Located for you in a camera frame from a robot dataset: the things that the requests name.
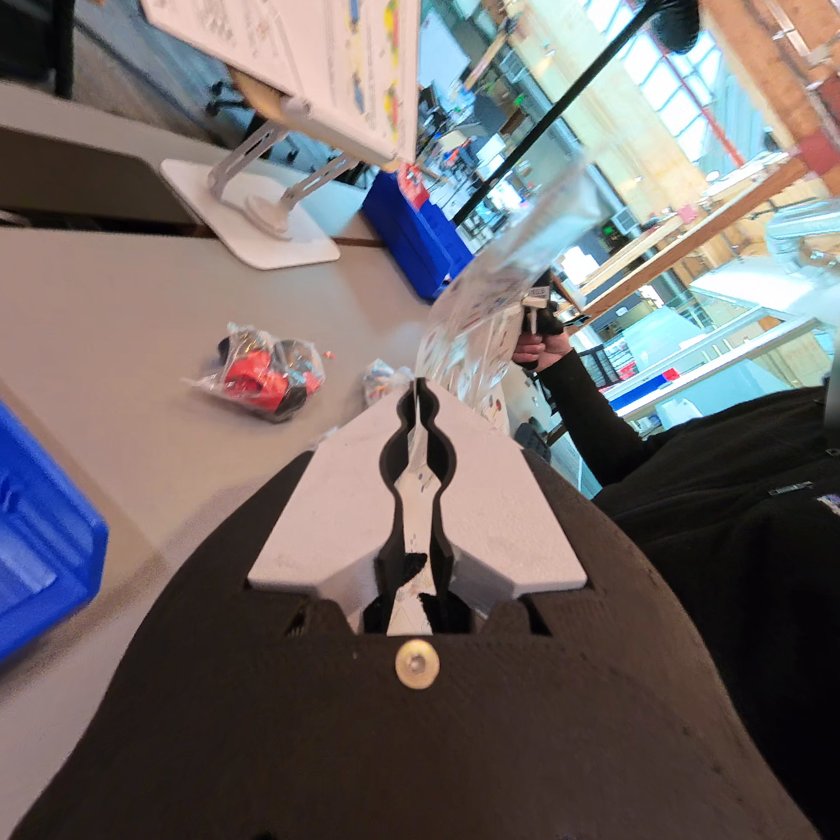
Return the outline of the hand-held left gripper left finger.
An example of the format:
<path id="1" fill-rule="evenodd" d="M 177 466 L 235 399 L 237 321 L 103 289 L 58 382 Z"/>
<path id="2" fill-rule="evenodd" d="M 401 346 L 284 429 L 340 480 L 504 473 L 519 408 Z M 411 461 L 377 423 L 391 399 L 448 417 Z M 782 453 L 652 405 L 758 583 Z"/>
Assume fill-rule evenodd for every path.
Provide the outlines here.
<path id="1" fill-rule="evenodd" d="M 396 482 L 415 426 L 413 385 L 395 389 L 310 453 L 248 572 L 261 592 L 334 602 L 353 632 L 376 600 L 389 610 L 422 549 L 406 540 Z"/>

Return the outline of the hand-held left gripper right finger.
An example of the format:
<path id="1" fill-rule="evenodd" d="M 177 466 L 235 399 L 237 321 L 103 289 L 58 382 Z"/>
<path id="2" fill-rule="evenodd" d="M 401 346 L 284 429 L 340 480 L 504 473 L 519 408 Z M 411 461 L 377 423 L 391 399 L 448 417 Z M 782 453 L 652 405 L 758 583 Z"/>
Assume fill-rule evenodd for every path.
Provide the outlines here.
<path id="1" fill-rule="evenodd" d="M 439 494 L 449 590 L 488 617 L 523 595 L 584 588 L 587 574 L 522 447 L 438 383 L 422 379 L 418 393 L 432 397 L 427 431 L 443 436 L 455 461 Z"/>

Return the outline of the toy instruction sheet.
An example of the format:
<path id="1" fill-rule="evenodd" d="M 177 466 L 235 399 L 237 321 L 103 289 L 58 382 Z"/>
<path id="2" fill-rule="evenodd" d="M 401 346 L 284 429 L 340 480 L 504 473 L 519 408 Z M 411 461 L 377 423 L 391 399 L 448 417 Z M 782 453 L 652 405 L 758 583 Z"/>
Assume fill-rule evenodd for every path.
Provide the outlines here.
<path id="1" fill-rule="evenodd" d="M 395 486 L 404 506 L 406 540 L 422 549 L 418 572 L 383 607 L 388 635 L 453 633 L 465 615 L 477 615 L 448 588 L 453 554 L 440 523 L 441 479 L 454 457 L 444 438 L 430 435 L 432 397 L 419 395 L 422 379 L 441 385 L 489 420 L 489 399 L 513 366 L 522 333 L 522 301 L 545 270 L 593 225 L 599 210 L 594 186 L 577 156 L 536 198 L 517 212 L 436 300 L 414 366 L 416 425 L 408 438 L 408 463 Z"/>

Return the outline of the clear bag of red wheels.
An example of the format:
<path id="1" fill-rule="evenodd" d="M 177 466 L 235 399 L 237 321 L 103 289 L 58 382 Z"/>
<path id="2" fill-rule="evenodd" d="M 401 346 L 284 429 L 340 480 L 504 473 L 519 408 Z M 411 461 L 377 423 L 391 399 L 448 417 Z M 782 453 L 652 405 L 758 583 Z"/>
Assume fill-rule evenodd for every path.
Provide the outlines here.
<path id="1" fill-rule="evenodd" d="M 326 380 L 322 355 L 303 339 L 279 339 L 253 325 L 229 322 L 206 372 L 184 382 L 273 424 L 290 420 Z"/>

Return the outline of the white stand with wooden board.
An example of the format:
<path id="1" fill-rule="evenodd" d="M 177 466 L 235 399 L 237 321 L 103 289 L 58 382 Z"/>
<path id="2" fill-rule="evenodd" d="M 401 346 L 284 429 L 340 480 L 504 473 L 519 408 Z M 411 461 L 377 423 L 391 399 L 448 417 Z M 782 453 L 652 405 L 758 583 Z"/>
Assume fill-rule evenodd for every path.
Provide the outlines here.
<path id="1" fill-rule="evenodd" d="M 233 83 L 266 123 L 218 163 L 204 165 L 165 159 L 160 172 L 168 186 L 241 262 L 258 270 L 310 266 L 335 261 L 339 247 L 308 213 L 303 201 L 358 163 L 388 172 L 403 159 L 375 150 L 348 129 L 315 120 L 313 107 L 230 67 Z M 282 191 L 268 175 L 246 169 L 289 133 L 303 133 L 339 155 Z"/>

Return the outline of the person's right forearm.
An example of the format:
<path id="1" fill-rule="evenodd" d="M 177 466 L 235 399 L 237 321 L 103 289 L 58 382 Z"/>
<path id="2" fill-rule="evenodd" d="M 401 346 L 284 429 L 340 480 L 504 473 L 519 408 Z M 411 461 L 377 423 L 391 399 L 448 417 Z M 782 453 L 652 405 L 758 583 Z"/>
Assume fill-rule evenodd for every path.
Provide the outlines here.
<path id="1" fill-rule="evenodd" d="M 600 485 L 606 487 L 624 480 L 655 453 L 653 442 L 639 437 L 616 415 L 575 350 L 541 370 L 539 381 Z"/>

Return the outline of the person's right hand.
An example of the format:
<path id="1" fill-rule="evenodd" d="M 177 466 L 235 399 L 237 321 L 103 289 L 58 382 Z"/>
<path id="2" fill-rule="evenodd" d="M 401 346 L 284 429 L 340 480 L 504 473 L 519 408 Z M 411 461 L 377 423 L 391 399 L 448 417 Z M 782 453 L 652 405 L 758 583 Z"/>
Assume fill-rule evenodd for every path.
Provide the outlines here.
<path id="1" fill-rule="evenodd" d="M 540 373 L 572 352 L 565 332 L 558 334 L 522 332 L 512 360 L 528 371 Z"/>

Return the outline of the clear bag of colourful rods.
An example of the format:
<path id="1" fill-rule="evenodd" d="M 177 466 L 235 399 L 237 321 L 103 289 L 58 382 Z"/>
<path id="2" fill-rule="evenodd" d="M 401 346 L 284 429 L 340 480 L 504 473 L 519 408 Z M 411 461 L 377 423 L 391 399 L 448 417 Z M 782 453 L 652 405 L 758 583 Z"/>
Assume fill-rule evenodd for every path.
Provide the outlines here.
<path id="1" fill-rule="evenodd" d="M 414 382 L 414 372 L 407 366 L 393 368 L 382 359 L 376 359 L 361 377 L 364 402 L 371 407 L 394 391 L 404 389 Z"/>

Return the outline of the red printed packet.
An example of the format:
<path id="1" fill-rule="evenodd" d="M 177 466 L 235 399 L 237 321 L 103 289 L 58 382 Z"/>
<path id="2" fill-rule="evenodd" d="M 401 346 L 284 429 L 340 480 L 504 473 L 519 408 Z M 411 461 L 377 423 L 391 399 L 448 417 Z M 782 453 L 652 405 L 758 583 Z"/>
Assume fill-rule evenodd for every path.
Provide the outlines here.
<path id="1" fill-rule="evenodd" d="M 419 212 L 429 200 L 423 172 L 415 164 L 402 163 L 395 176 L 401 194 Z"/>

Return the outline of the black pole with ribbed disc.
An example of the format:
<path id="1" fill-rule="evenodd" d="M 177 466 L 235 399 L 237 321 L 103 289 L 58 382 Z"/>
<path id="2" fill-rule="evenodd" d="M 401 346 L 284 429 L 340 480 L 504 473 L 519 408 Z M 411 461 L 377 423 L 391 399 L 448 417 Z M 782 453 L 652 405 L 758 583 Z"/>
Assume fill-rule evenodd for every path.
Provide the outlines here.
<path id="1" fill-rule="evenodd" d="M 464 223 L 490 191 L 519 163 L 531 147 L 560 119 L 568 107 L 589 87 L 621 50 L 647 25 L 652 25 L 661 46 L 670 53 L 685 54 L 693 49 L 700 32 L 698 1 L 646 1 L 632 19 L 612 38 L 593 62 L 583 70 L 563 96 L 541 117 L 531 131 L 508 154 L 453 217 L 455 226 Z"/>

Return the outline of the person's black clothing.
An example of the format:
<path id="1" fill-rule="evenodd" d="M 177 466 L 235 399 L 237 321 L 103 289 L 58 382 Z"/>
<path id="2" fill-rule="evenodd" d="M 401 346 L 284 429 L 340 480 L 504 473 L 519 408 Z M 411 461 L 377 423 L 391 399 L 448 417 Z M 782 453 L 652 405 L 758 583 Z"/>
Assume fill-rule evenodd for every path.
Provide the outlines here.
<path id="1" fill-rule="evenodd" d="M 595 504 L 696 624 L 752 740 L 838 838 L 838 448 L 826 388 L 777 392 L 647 439 L 619 419 L 584 459 Z"/>

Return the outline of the blue plastic bin with tag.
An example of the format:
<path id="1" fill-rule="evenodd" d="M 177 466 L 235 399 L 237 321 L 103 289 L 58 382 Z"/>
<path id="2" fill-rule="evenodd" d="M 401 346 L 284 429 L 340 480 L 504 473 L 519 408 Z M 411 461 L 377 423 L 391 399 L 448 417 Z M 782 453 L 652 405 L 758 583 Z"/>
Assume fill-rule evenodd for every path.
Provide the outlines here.
<path id="1" fill-rule="evenodd" d="M 99 593 L 109 525 L 1 405 L 1 660 Z"/>

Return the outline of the colour printed paper page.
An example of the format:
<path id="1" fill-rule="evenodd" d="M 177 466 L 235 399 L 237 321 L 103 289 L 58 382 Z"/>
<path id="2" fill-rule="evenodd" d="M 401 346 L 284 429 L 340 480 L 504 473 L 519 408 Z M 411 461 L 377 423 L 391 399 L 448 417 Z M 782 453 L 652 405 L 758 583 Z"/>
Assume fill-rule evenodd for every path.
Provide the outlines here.
<path id="1" fill-rule="evenodd" d="M 150 1 L 150 25 L 231 70 L 251 108 L 389 172 L 417 149 L 417 1 Z"/>

